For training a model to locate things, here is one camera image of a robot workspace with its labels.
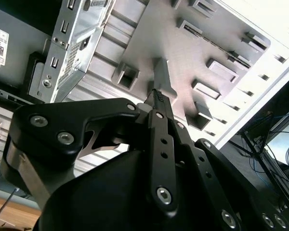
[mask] silver screw head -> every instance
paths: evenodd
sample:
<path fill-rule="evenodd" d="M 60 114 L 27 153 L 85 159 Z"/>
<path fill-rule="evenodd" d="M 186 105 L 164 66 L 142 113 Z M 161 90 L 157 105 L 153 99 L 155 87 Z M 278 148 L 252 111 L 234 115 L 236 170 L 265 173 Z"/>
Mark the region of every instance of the silver screw head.
<path fill-rule="evenodd" d="M 161 119 L 164 118 L 164 116 L 159 112 L 156 112 L 156 115 L 158 116 L 158 118 L 161 118 Z"/>
<path fill-rule="evenodd" d="M 48 79 L 43 81 L 43 85 L 46 88 L 51 88 L 52 87 L 52 83 Z"/>
<path fill-rule="evenodd" d="M 44 127 L 48 124 L 48 121 L 45 117 L 42 117 L 41 115 L 35 115 L 33 117 L 30 118 L 30 123 L 33 125 L 33 126 L 36 126 L 36 127 Z"/>
<path fill-rule="evenodd" d="M 208 148 L 211 148 L 211 144 L 207 141 L 203 141 L 204 145 L 206 145 Z"/>
<path fill-rule="evenodd" d="M 157 190 L 157 195 L 163 204 L 169 205 L 171 203 L 171 195 L 167 189 L 159 187 Z"/>
<path fill-rule="evenodd" d="M 60 132 L 58 134 L 58 141 L 65 145 L 70 145 L 72 142 L 74 142 L 74 136 L 66 131 Z"/>
<path fill-rule="evenodd" d="M 278 222 L 278 224 L 280 224 L 282 228 L 284 229 L 287 228 L 285 222 L 278 215 L 275 214 L 274 217 L 275 217 L 275 220 Z"/>
<path fill-rule="evenodd" d="M 262 218 L 268 226 L 270 226 L 271 228 L 274 228 L 274 223 L 266 214 L 263 214 Z"/>
<path fill-rule="evenodd" d="M 232 229 L 236 228 L 236 221 L 233 219 L 232 215 L 226 210 L 222 210 L 222 218 L 224 222 Z"/>
<path fill-rule="evenodd" d="M 128 104 L 127 107 L 128 107 L 128 109 L 130 109 L 130 110 L 132 110 L 132 111 L 135 111 L 135 110 L 136 110 L 136 108 L 135 108 L 134 105 Z"/>
<path fill-rule="evenodd" d="M 178 125 L 180 128 L 182 128 L 182 129 L 184 128 L 184 125 L 181 124 L 180 122 L 178 122 L 177 125 Z"/>

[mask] metal sheet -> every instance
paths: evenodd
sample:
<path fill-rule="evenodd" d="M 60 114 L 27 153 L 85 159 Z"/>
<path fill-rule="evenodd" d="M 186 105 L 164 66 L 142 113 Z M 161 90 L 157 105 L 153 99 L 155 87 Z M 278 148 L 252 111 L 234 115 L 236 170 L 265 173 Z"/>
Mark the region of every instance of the metal sheet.
<path fill-rule="evenodd" d="M 0 67 L 0 82 L 20 87 L 29 55 L 35 51 L 43 53 L 50 36 L 3 11 L 0 11 L 0 29 L 9 34 L 6 62 Z"/>
<path fill-rule="evenodd" d="M 176 115 L 183 118 L 185 114 L 196 114 L 195 101 L 206 104 L 202 95 L 193 93 L 191 83 L 195 79 L 218 90 L 221 94 L 220 101 L 235 87 L 235 84 L 219 77 L 206 67 L 209 59 L 214 58 L 235 71 L 239 75 L 236 83 L 246 72 L 227 61 L 226 53 L 211 43 L 181 33 L 177 28 L 180 17 L 197 26 L 203 31 L 202 35 L 226 51 L 235 50 L 253 63 L 262 54 L 255 53 L 241 42 L 246 32 L 261 35 L 221 7 L 218 7 L 214 18 L 208 21 L 190 9 L 186 0 L 181 2 L 178 10 L 174 10 L 168 0 L 151 0 L 122 57 L 122 62 L 140 71 L 131 94 L 145 99 L 149 82 L 154 78 L 154 58 L 162 57 L 169 60 L 171 84 L 178 93 L 178 101 L 173 108 Z"/>
<path fill-rule="evenodd" d="M 132 22 L 138 23 L 145 10 L 145 5 L 136 0 L 120 0 L 115 4 L 113 10 Z"/>
<path fill-rule="evenodd" d="M 102 36 L 95 52 L 104 58 L 109 59 L 111 62 L 119 64 L 124 51 L 125 49 L 123 47 Z"/>

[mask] black metal bracket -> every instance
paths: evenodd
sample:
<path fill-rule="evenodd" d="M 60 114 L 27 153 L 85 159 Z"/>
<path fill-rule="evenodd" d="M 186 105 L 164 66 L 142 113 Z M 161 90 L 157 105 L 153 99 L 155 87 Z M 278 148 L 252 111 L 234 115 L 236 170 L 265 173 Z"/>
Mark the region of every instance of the black metal bracket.
<path fill-rule="evenodd" d="M 240 231 L 255 224 L 258 230 L 289 230 L 213 144 L 194 144 L 173 119 L 167 97 L 154 90 L 146 102 L 153 109 L 110 99 L 30 105 L 14 113 L 2 171 L 36 198 L 41 231 Z M 71 177 L 81 150 L 120 143 L 129 150 Z"/>

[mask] blue cable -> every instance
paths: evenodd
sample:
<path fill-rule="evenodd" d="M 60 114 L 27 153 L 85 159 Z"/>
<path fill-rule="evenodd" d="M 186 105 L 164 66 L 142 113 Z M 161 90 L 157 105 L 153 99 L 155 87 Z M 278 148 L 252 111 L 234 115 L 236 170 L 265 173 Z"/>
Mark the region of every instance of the blue cable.
<path fill-rule="evenodd" d="M 289 114 L 274 116 L 273 118 L 282 118 L 282 117 L 285 117 L 285 116 L 289 116 Z M 258 120 L 260 120 L 260 119 L 264 119 L 264 118 L 265 118 L 265 117 L 260 117 L 260 118 L 258 118 L 258 119 L 255 119 L 253 122 L 256 122 L 256 121 L 258 121 Z"/>
<path fill-rule="evenodd" d="M 257 169 L 256 169 L 256 161 L 255 161 L 255 159 L 254 159 L 254 169 L 255 169 L 255 172 L 256 172 L 257 176 L 265 183 L 265 185 L 266 185 L 269 189 L 271 189 L 273 192 L 276 193 L 276 191 L 268 184 L 268 182 L 266 182 L 266 180 L 263 179 L 263 178 L 258 174 Z"/>

